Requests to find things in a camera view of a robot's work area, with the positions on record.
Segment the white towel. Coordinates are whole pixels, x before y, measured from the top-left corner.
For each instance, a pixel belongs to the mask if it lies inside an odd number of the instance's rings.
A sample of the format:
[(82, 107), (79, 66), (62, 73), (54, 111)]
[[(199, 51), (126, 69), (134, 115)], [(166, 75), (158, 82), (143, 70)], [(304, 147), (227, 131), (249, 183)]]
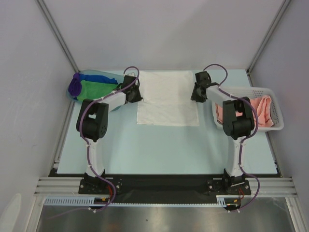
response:
[(192, 71), (141, 71), (137, 124), (156, 126), (198, 126), (197, 104), (191, 100)]

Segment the pink striped towel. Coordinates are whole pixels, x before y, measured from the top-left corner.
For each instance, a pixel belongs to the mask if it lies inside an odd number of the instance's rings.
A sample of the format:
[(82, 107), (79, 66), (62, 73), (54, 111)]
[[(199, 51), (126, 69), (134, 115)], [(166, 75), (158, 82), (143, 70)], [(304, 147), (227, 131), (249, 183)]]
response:
[[(250, 103), (257, 112), (259, 127), (270, 128), (274, 125), (271, 118), (270, 107), (272, 99), (269, 95), (263, 95), (250, 99)], [(218, 104), (215, 104), (217, 121), (222, 124), (223, 122), (223, 109)]]

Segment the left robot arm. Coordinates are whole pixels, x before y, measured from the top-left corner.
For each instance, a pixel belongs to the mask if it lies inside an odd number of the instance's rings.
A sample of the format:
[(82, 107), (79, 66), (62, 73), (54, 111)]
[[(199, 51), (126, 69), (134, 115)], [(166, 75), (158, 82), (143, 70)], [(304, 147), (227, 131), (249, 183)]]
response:
[(80, 182), (80, 194), (102, 194), (112, 185), (106, 179), (101, 139), (108, 129), (109, 113), (127, 103), (142, 100), (139, 74), (124, 75), (123, 82), (108, 94), (82, 102), (76, 129), (86, 145), (87, 167)]

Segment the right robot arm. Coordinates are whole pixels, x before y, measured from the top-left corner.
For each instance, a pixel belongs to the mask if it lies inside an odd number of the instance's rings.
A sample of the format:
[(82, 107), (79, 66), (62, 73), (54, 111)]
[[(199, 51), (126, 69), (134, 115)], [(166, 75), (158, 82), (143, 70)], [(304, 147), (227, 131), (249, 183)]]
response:
[(245, 183), (243, 150), (246, 140), (255, 130), (253, 107), (247, 97), (236, 97), (212, 82), (207, 71), (195, 74), (196, 82), (191, 100), (204, 103), (211, 100), (222, 108), (222, 126), (228, 137), (228, 162), (222, 178), (222, 189), (234, 194)]

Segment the translucent blue towel tray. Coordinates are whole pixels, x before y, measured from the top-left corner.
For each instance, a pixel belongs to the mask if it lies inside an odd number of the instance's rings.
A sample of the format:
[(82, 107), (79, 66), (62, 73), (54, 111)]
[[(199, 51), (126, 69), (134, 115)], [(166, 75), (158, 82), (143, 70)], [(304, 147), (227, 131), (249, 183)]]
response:
[[(87, 74), (87, 75), (104, 75), (108, 78), (114, 78), (115, 80), (117, 80), (118, 84), (122, 83), (122, 81), (124, 80), (123, 76), (116, 74), (116, 73), (112, 73), (112, 72), (104, 72), (104, 71), (96, 71), (96, 70), (84, 70), (84, 71), (80, 71), (78, 73), (79, 74)], [(66, 90), (66, 94), (67, 94), (67, 97), (71, 101), (76, 102), (77, 110), (81, 110), (83, 108), (82, 107), (83, 101), (74, 100), (73, 96), (71, 96), (68, 92), (68, 87), (67, 87), (67, 90)], [(106, 95), (106, 96), (104, 96), (104, 100), (102, 100), (101, 102), (109, 104), (110, 105), (110, 111), (112, 111), (112, 110), (115, 110), (115, 109), (121, 107), (122, 105), (124, 105), (126, 103), (125, 94), (120, 92), (120, 93), (118, 93), (114, 96), (110, 96), (110, 97), (108, 97), (108, 95)]]

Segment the blue towel in tray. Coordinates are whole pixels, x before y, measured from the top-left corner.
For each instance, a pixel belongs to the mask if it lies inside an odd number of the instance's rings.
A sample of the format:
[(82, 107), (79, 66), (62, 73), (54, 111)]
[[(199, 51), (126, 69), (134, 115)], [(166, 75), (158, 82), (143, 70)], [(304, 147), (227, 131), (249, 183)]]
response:
[(80, 81), (87, 81), (87, 82), (95, 82), (95, 83), (102, 83), (102, 84), (113, 84), (117, 85), (118, 82), (114, 78), (108, 78), (104, 75), (87, 75), (87, 74), (79, 74)]

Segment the green towel in tray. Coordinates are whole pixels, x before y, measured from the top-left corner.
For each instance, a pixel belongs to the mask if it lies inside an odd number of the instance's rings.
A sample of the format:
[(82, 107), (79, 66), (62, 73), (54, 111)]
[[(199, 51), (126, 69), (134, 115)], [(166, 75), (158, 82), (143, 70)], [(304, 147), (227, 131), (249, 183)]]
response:
[(117, 86), (117, 82), (115, 84), (108, 84), (82, 80), (81, 92), (78, 96), (73, 97), (73, 99), (78, 102), (82, 102), (84, 99), (95, 100), (110, 94)]

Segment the white perforated plastic basket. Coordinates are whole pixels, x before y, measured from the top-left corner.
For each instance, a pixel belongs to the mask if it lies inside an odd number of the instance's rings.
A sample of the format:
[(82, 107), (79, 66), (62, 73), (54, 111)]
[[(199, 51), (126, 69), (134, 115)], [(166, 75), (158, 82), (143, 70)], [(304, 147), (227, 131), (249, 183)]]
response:
[(268, 131), (279, 131), (284, 127), (283, 116), (281, 109), (278, 103), (278, 100), (274, 92), (269, 88), (261, 87), (218, 87), (212, 86), (207, 89), (207, 97), (211, 100), (212, 103), (212, 114), (214, 118), (214, 123), (218, 129), (223, 128), (223, 123), (220, 124), (216, 118), (215, 104), (218, 104), (222, 107), (223, 102), (227, 100), (233, 100), (234, 97), (242, 98), (247, 97), (249, 99), (254, 99), (257, 97), (262, 97), (263, 95), (269, 95), (272, 99), (270, 113), (274, 125), (270, 128), (258, 127), (259, 132), (268, 132)]

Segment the purple towel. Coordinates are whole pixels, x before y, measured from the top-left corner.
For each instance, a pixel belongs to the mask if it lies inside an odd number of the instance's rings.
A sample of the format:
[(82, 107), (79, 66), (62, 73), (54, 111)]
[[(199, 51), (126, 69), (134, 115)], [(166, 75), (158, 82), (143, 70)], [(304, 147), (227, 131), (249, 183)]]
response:
[(77, 72), (73, 75), (73, 79), (71, 80), (68, 92), (71, 96), (77, 97), (82, 91), (82, 84), (80, 79), (80, 74)]

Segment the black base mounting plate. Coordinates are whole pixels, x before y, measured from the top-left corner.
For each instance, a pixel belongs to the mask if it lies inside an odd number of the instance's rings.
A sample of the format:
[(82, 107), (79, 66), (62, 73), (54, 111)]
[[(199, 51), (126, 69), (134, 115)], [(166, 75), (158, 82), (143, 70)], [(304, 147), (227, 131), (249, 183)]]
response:
[[(84, 174), (56, 174), (49, 177), (81, 177)], [(245, 174), (245, 183), (227, 192), (222, 189), (223, 174), (106, 174), (112, 185), (102, 194), (116, 203), (215, 203), (215, 197), (235, 198), (258, 195), (260, 178), (282, 178), (279, 174)]]

